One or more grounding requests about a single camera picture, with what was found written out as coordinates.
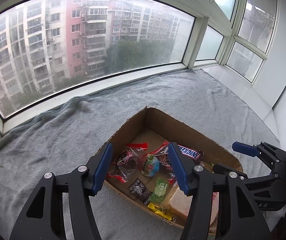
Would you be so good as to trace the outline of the white gloved right hand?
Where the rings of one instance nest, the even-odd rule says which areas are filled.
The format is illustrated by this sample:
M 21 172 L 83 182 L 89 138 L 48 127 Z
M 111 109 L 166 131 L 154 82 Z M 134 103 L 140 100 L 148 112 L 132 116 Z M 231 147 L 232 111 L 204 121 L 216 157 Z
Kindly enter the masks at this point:
M 262 215 L 268 225 L 270 232 L 274 230 L 277 223 L 284 217 L 286 212 L 286 204 L 278 211 L 262 211 Z

